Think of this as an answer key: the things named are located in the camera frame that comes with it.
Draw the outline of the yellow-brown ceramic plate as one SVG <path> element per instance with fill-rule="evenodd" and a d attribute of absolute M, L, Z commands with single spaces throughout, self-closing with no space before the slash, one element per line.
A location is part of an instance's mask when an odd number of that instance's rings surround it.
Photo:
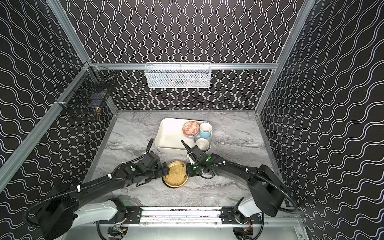
<path fill-rule="evenodd" d="M 184 186 L 189 177 L 187 166 L 184 162 L 174 161 L 168 164 L 169 174 L 163 177 L 164 184 L 169 188 L 180 188 Z"/>

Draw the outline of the lavender mug white inside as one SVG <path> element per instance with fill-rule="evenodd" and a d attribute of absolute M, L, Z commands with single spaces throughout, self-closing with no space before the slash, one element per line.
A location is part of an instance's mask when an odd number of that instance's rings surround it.
<path fill-rule="evenodd" d="M 199 147 L 200 150 L 203 152 L 206 152 L 210 149 L 210 142 L 207 139 L 204 138 L 195 138 L 194 139 L 195 145 Z"/>

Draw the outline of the red patterned bowl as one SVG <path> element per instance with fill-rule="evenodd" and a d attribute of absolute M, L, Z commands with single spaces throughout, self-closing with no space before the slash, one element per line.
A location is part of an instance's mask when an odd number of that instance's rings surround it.
<path fill-rule="evenodd" d="M 182 131 L 184 135 L 193 136 L 199 134 L 200 125 L 195 121 L 188 121 L 183 125 Z"/>

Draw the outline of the white plastic bin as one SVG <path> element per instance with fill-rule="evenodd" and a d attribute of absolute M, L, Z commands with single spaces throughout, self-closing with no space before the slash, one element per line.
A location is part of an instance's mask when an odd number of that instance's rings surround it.
<path fill-rule="evenodd" d="M 185 143 L 189 145 L 191 148 L 195 146 L 194 139 L 186 138 L 182 131 L 183 125 L 188 121 L 195 121 L 199 125 L 203 122 L 207 122 L 207 121 L 199 121 L 199 120 L 165 118 L 160 123 L 160 127 L 154 141 L 155 147 L 162 153 L 181 154 L 181 155 L 186 154 L 187 151 L 184 148 L 183 144 L 181 143 L 181 140 L 184 140 Z M 210 144 L 212 144 L 212 134 L 207 140 L 210 142 Z"/>

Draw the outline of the light blue mug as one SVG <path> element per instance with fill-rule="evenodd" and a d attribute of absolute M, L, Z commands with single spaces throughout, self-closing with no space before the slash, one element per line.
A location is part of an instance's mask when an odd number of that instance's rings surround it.
<path fill-rule="evenodd" d="M 208 122 L 203 122 L 200 124 L 200 137 L 203 139 L 208 139 L 212 134 L 212 125 Z"/>

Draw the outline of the lavender bowl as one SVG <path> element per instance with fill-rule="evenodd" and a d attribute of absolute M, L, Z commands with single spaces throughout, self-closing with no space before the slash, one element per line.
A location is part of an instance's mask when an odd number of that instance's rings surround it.
<path fill-rule="evenodd" d="M 188 139 L 198 139 L 200 137 L 199 134 L 196 134 L 196 135 L 193 135 L 193 136 L 190 136 L 190 135 L 184 135 L 186 138 Z"/>

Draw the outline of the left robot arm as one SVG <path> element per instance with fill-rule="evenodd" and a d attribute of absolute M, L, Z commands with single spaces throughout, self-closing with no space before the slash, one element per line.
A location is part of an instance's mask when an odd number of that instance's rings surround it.
<path fill-rule="evenodd" d="M 70 229 L 79 216 L 77 211 L 89 202 L 115 190 L 131 185 L 139 187 L 167 176 L 170 169 L 150 150 L 152 143 L 150 140 L 145 154 L 117 165 L 106 176 L 76 186 L 52 189 L 48 197 L 28 208 L 24 222 L 41 229 L 46 240 L 53 240 Z"/>

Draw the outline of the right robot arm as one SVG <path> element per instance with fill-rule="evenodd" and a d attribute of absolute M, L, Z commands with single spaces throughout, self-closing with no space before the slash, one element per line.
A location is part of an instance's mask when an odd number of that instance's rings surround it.
<path fill-rule="evenodd" d="M 181 141 L 187 150 L 191 162 L 187 164 L 188 177 L 203 177 L 208 175 L 221 176 L 231 179 L 248 187 L 251 197 L 242 197 L 234 207 L 240 218 L 249 218 L 255 214 L 265 214 L 275 217 L 285 198 L 285 187 L 266 165 L 247 167 L 228 161 L 217 154 L 207 155 L 198 146 L 189 147 Z"/>

